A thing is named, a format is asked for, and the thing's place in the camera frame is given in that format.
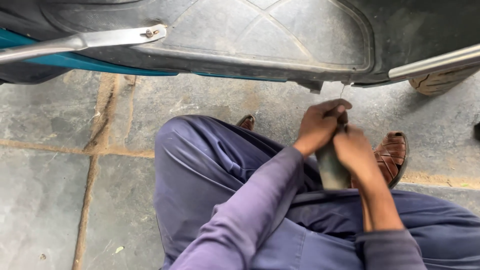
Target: person's left hand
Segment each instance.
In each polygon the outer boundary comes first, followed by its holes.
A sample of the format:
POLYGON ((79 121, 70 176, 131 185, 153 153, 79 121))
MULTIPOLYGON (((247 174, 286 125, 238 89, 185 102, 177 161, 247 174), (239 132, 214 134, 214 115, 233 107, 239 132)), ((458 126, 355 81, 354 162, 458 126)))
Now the person's left hand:
POLYGON ((303 115, 293 147, 304 157, 311 155, 330 140, 338 123, 348 122, 346 110, 351 108, 352 104, 341 98, 310 106, 303 115))

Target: stone tile floor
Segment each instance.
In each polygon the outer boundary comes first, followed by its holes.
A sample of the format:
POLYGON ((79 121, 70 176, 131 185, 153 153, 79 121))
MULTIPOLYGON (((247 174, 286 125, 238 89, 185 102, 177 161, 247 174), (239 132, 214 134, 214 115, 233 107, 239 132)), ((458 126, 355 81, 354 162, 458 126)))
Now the stone tile floor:
POLYGON ((153 138, 163 123, 182 114, 235 123, 253 113, 257 132, 289 145, 308 106, 340 95, 373 145, 389 130, 408 134, 403 181, 417 184, 400 189, 480 214, 480 144, 471 134, 479 86, 477 74, 435 98, 406 82, 343 93, 340 83, 325 83, 314 95, 290 82, 81 70, 35 86, 2 85, 0 269, 158 269, 153 138))

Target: bolt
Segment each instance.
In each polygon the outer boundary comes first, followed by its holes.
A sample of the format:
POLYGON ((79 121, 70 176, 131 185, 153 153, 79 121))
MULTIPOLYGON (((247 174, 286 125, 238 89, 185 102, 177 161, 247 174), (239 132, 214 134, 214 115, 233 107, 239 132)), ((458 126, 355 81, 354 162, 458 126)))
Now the bolt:
POLYGON ((147 31, 145 32, 145 35, 147 37, 153 37, 153 33, 152 33, 152 31, 150 31, 150 29, 147 29, 147 31))

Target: purple sleeve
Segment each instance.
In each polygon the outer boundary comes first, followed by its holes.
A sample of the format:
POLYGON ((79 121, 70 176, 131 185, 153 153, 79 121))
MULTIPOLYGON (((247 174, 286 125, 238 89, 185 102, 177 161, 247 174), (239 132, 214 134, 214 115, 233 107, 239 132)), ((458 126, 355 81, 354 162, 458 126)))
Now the purple sleeve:
POLYGON ((248 269, 257 247, 270 233, 280 203, 296 193, 302 172, 303 156, 298 150, 280 151, 227 202, 216 206, 198 238, 170 269, 248 269))
POLYGON ((420 248, 408 230, 374 231, 357 237, 366 270, 426 270, 420 248))

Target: brown leather sandal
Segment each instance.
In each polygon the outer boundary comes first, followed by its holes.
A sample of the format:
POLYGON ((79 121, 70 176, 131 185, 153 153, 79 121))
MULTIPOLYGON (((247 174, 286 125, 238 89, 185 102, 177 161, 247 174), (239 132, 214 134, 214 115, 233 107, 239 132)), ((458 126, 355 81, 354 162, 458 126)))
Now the brown leather sandal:
POLYGON ((251 114, 247 114, 243 116, 236 125, 244 129, 253 131, 253 126, 255 125, 255 117, 251 114))
POLYGON ((408 162, 408 141, 405 133, 389 132, 373 153, 378 167, 392 189, 400 182, 408 162))

